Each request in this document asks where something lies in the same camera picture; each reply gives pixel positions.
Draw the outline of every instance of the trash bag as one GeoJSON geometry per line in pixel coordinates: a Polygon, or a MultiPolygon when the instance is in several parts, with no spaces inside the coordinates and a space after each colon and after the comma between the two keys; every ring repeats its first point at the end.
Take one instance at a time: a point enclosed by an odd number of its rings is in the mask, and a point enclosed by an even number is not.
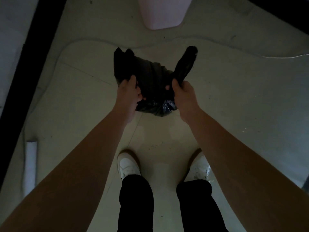
{"type": "Polygon", "coordinates": [[[131,75],[135,75],[141,94],[146,98],[138,102],[136,110],[156,116],[166,116],[177,109],[172,80],[176,78],[181,84],[193,67],[196,56],[197,48],[189,46],[178,61],[175,70],[170,71],[160,63],[136,57],[130,49],[123,52],[117,48],[114,52],[115,78],[119,86],[123,80],[129,80],[131,75]],[[165,89],[167,85],[170,85],[169,90],[165,89]]]}

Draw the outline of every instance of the trousers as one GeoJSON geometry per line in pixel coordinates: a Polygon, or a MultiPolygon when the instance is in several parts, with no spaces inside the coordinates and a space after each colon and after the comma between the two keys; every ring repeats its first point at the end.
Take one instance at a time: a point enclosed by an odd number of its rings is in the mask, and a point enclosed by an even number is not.
{"type": "MultiPolygon", "coordinates": [[[[179,183],[176,193],[180,203],[184,232],[227,231],[220,210],[211,196],[206,180],[179,183]]],[[[148,181],[140,175],[128,175],[119,195],[118,232],[153,231],[154,198],[148,181]]]]}

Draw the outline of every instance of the leg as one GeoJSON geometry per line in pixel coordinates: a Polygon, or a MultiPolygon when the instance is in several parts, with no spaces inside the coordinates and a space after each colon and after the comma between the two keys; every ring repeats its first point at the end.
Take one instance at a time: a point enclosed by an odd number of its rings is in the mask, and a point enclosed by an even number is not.
{"type": "Polygon", "coordinates": [[[129,150],[118,156],[118,170],[122,177],[119,195],[121,205],[118,232],[152,231],[154,198],[151,187],[139,171],[137,158],[129,150]]]}
{"type": "Polygon", "coordinates": [[[227,231],[211,197],[211,184],[206,180],[210,167],[201,150],[193,154],[189,166],[184,182],[176,189],[184,231],[227,231]]]}

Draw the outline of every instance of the bare arm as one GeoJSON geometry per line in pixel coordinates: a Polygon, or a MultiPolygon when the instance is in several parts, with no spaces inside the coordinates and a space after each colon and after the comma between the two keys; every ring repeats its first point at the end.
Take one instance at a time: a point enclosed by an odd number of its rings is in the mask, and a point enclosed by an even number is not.
{"type": "Polygon", "coordinates": [[[218,183],[248,231],[309,231],[309,197],[199,108],[194,89],[173,80],[175,102],[218,183]]]}
{"type": "Polygon", "coordinates": [[[113,110],[17,206],[0,231],[86,231],[140,89],[123,81],[113,110]]]}

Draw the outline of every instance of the hand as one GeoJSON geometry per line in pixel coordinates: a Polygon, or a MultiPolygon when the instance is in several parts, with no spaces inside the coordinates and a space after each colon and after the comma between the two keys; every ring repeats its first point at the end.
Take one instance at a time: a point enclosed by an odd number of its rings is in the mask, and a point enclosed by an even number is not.
{"type": "Polygon", "coordinates": [[[137,102],[143,98],[141,89],[138,86],[135,88],[136,83],[136,77],[132,75],[129,81],[123,80],[117,90],[117,99],[113,112],[123,116],[126,124],[132,121],[137,102]]]}
{"type": "Polygon", "coordinates": [[[179,109],[180,117],[184,122],[188,123],[194,114],[201,111],[194,89],[187,81],[183,81],[180,87],[176,79],[172,81],[172,88],[175,93],[175,104],[179,109]]]}

